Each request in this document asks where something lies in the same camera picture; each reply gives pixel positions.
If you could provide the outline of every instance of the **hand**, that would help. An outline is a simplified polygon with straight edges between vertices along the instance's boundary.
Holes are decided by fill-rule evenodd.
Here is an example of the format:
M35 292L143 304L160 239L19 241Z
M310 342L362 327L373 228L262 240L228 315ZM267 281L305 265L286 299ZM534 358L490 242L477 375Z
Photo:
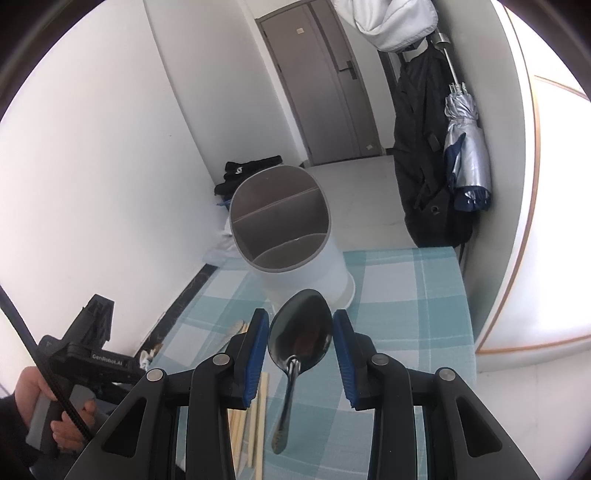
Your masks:
M95 411L96 404L94 400L84 403L84 408L78 411L82 420L91 428L95 424ZM78 452L84 448L84 437L66 412L62 412L61 421L54 420L51 422L51 431L53 432L53 439L61 450Z
M43 393L50 400L57 401L56 396L45 382L41 372L37 367L26 367L18 379L17 386L14 389L14 398L17 403L18 412L21 414L22 420L29 428L31 426L31 419L37 399ZM79 411L80 416L85 423L92 427L95 424L96 404L93 400L89 400L84 404L84 408ZM62 450L81 450L84 446L83 436L78 431L70 417L64 412L60 420L51 422L51 430L53 438L58 447Z
M39 369L37 367L26 367L18 378L17 386L14 389L14 400L17 402L18 412L21 414L27 428L31 426L31 419L40 393L53 401L57 401Z

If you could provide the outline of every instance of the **door handle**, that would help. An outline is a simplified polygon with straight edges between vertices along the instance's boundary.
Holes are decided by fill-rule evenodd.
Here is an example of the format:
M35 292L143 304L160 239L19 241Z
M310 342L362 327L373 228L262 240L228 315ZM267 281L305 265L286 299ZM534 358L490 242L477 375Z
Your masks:
M346 72L347 70L349 70L351 72L351 78L353 80L357 80L357 72L355 71L355 65L353 65L353 62L350 60L347 60L347 68L339 70L339 72Z

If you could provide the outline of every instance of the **sleeve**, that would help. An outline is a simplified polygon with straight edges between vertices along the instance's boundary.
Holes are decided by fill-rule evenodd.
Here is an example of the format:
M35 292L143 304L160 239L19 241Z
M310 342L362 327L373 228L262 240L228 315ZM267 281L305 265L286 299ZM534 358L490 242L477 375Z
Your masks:
M11 450L26 467L37 461L41 453L26 443L28 429L17 409L14 394L0 398L0 430L3 450Z

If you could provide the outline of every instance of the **spoon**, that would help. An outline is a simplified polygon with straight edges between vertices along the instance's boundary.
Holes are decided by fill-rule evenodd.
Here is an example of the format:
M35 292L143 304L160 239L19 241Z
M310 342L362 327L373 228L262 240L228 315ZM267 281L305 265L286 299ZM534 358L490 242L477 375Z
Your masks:
M277 312L269 330L271 359L287 375L287 390L271 440L274 453L287 446L291 403L297 377L322 360L332 339L332 315L316 290L302 290Z

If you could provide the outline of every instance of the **silver umbrella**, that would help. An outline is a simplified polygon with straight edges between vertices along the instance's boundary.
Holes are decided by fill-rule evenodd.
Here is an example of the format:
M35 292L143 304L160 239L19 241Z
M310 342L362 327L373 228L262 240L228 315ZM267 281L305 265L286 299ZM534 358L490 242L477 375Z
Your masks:
M488 210L491 205L491 161L478 126L478 108L466 85L460 84L447 52L450 41L439 30L431 36L433 46L446 56L454 83L446 98L449 118L444 146L447 181L454 194L454 208L464 212Z

